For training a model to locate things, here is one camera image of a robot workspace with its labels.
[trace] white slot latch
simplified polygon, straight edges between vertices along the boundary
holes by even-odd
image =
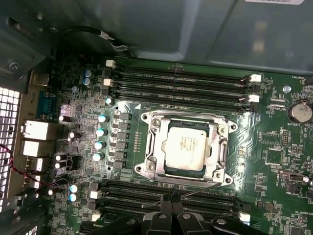
[[[253,103],[259,103],[260,102],[260,96],[257,94],[251,94],[249,95],[249,102],[253,102]]]
[[[253,74],[250,76],[250,82],[261,82],[262,75],[259,74]]]
[[[114,60],[107,60],[106,61],[106,67],[115,69],[116,68],[116,62]]]

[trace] black memory slot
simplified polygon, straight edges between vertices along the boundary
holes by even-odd
[[[177,77],[186,77],[186,78],[194,78],[200,77],[202,79],[217,81],[217,82],[229,82],[229,83],[237,83],[242,84],[244,81],[241,77],[232,77],[232,76],[222,76],[222,75],[212,75],[212,74],[203,74],[203,73],[195,73],[195,72],[185,72],[185,71],[170,71],[170,70],[155,70],[149,68],[137,68],[137,67],[128,67],[125,66],[122,69],[123,72],[137,72],[137,73],[153,73],[161,76],[177,76]]]
[[[206,210],[195,210],[192,208],[184,208],[185,212],[195,212],[195,213],[199,213],[202,215],[202,217],[204,219],[212,219],[218,216],[234,216],[234,213],[232,212],[217,212],[217,211],[206,211]],[[155,206],[155,207],[150,207],[150,208],[141,208],[141,204],[137,203],[137,202],[132,202],[132,201],[128,201],[128,202],[123,202],[120,200],[106,200],[104,203],[104,210],[119,210],[119,212],[126,212],[126,210],[129,211],[135,211],[135,212],[144,212],[144,213],[149,213],[149,212],[159,212],[160,211],[160,207],[159,206]]]
[[[141,102],[150,102],[156,104],[168,104],[168,105],[177,105],[177,106],[187,106],[187,107],[195,107],[201,109],[212,109],[212,110],[224,110],[229,112],[246,112],[249,110],[249,104],[234,106],[234,105],[221,105],[221,104],[212,104],[212,103],[197,103],[197,101],[191,100],[175,100],[175,99],[167,99],[167,98],[159,98],[159,97],[149,97],[142,96],[140,94],[120,94],[116,91],[115,98],[123,99],[123,100],[132,100],[132,101],[141,101]]]
[[[149,202],[155,202],[158,201],[161,197],[161,195],[159,196],[149,196],[147,194],[143,195],[143,194],[139,194],[139,193],[135,193],[135,192],[123,192],[123,191],[119,191],[119,192],[111,192],[110,194],[106,195],[106,198],[118,198],[118,199],[124,199],[124,200],[138,200],[142,203],[149,203]],[[214,210],[217,211],[219,213],[223,213],[223,212],[229,212],[229,211],[235,211],[236,209],[234,208],[234,206],[229,206],[229,205],[225,205],[225,204],[219,204],[219,203],[212,203],[209,200],[207,200],[206,202],[204,201],[195,201],[195,200],[190,200],[190,199],[186,199],[183,198],[181,200],[181,203],[184,207],[188,207],[190,209],[195,209],[195,210]]]
[[[166,89],[166,88],[156,88],[153,87],[143,87],[143,86],[131,86],[131,85],[118,85],[119,91],[129,91],[129,92],[147,92],[150,95],[158,96],[160,94],[164,95],[173,95],[173,96],[180,96],[184,98],[198,98],[202,100],[219,100],[224,102],[232,102],[232,103],[240,103],[239,99],[243,98],[239,96],[234,96],[231,94],[211,94],[208,91],[206,93],[200,92],[191,92],[191,91],[175,91],[173,89]]]
[[[145,77],[136,77],[124,75],[120,78],[114,79],[117,82],[137,82],[137,83],[150,83],[155,85],[163,86],[176,86],[176,87],[185,87],[185,88],[194,88],[194,89],[208,89],[212,91],[221,91],[221,92],[232,92],[242,94],[247,86],[227,84],[227,83],[217,83],[217,82],[208,82],[202,81],[199,79],[190,79],[190,80],[178,80],[177,78],[173,79],[164,79],[164,78],[145,78]]]
[[[150,186],[150,185],[142,185],[142,184],[134,184],[122,181],[113,181],[113,180],[105,180],[102,184],[102,191],[105,191],[106,188],[116,188],[116,189],[129,189],[129,190],[137,190],[138,192],[147,192],[147,193],[156,193],[156,194],[164,194],[170,193],[173,191],[178,192],[179,194],[186,194],[191,192],[190,190],[180,190],[180,189],[172,189],[172,188],[163,188],[158,186]],[[234,196],[226,196],[222,194],[212,193],[212,192],[202,192],[197,193],[188,197],[190,199],[199,200],[214,200],[218,203],[228,203],[229,205],[237,205],[240,200]]]

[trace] green circuit board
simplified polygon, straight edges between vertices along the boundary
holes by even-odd
[[[283,172],[302,174],[312,179],[313,175],[313,122],[292,122],[288,117],[289,107],[297,102],[313,103],[313,87],[306,86],[302,76],[284,75],[248,70],[213,68],[196,65],[184,65],[170,62],[144,61],[125,58],[114,58],[123,66],[154,70],[180,70],[186,73],[214,74],[221,76],[245,77],[247,74],[260,74],[262,81],[257,94],[260,96],[256,111],[236,111],[239,105],[229,109],[220,100],[211,100],[217,108],[206,105],[181,105],[157,101],[145,101],[134,98],[113,97],[108,105],[104,95],[103,79],[110,78],[106,74],[105,59],[76,55],[63,55],[56,62],[50,85],[52,93],[57,97],[58,111],[49,115],[56,119],[59,114],[72,117],[72,122],[65,123],[66,131],[79,131],[82,137],[72,142],[59,141],[56,153],[68,153],[81,156],[80,169],[69,175],[71,183],[82,184],[80,200],[68,200],[68,186],[62,193],[51,199],[48,226],[52,234],[75,234],[80,230],[82,221],[90,221],[92,211],[88,208],[89,185],[103,180],[117,180],[138,185],[153,185],[163,188],[196,190],[197,187],[150,182],[135,173],[134,166],[144,161],[147,144],[147,124],[140,116],[142,113],[166,109],[199,113],[214,113],[225,116],[238,125],[238,130],[229,134],[227,154],[227,174],[233,183],[213,189],[212,192],[236,196],[251,208],[250,226],[268,234],[310,235],[313,231],[313,200],[310,183],[290,182],[282,177]],[[90,70],[94,73],[93,85],[82,84],[83,73]],[[291,92],[283,92],[284,86],[290,86]],[[129,114],[126,120],[119,119],[121,114]],[[106,115],[109,122],[98,122],[99,115]],[[127,123],[129,129],[118,130],[119,123]],[[108,134],[97,138],[95,131],[102,128]],[[113,167],[115,150],[112,142],[117,142],[117,132],[127,133],[127,157],[122,169]],[[104,159],[92,160],[97,152],[96,141],[107,143],[107,147],[99,151]],[[104,215],[95,222],[95,226],[103,226],[106,216],[120,216],[122,213]]]

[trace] black capacitor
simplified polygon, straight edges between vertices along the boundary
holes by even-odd
[[[64,161],[67,160],[67,155],[66,154],[59,154],[55,156],[56,161]]]
[[[75,138],[80,138],[82,134],[80,132],[70,132],[68,136],[72,139],[75,139]]]
[[[54,187],[54,188],[49,188],[48,189],[48,195],[52,196],[54,194],[56,194],[57,192],[60,192],[61,189],[59,187]]]
[[[71,122],[72,119],[68,116],[60,115],[59,116],[59,121],[64,121],[64,122]]]
[[[56,169],[60,169],[60,168],[66,167],[66,166],[67,166],[67,161],[66,161],[66,162],[59,162],[59,163],[56,163],[56,164],[54,165],[54,167],[55,167]]]

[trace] integrated circuit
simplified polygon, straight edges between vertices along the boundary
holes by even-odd
[[[75,107],[75,111],[76,112],[81,112],[83,110],[83,106],[82,105],[76,105]]]
[[[303,235],[302,228],[291,227],[290,228],[290,235]]]

